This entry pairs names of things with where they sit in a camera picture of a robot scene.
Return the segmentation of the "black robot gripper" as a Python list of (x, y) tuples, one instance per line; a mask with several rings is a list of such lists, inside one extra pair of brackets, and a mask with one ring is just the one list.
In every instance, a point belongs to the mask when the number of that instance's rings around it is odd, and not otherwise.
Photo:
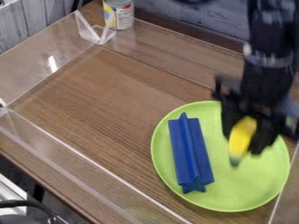
[(280, 134), (299, 137), (299, 101), (290, 96), (295, 80), (295, 49), (244, 47), (244, 67), (240, 78), (215, 75), (212, 97), (220, 101), (222, 132), (226, 138), (238, 121), (250, 116), (256, 120), (256, 132), (250, 152), (260, 155)]

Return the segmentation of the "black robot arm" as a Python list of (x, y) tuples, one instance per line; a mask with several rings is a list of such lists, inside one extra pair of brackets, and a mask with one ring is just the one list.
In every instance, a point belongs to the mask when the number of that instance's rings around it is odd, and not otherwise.
[(279, 135), (299, 139), (299, 0), (247, 0), (247, 24), (243, 74), (218, 74), (212, 92), (232, 158), (262, 154)]

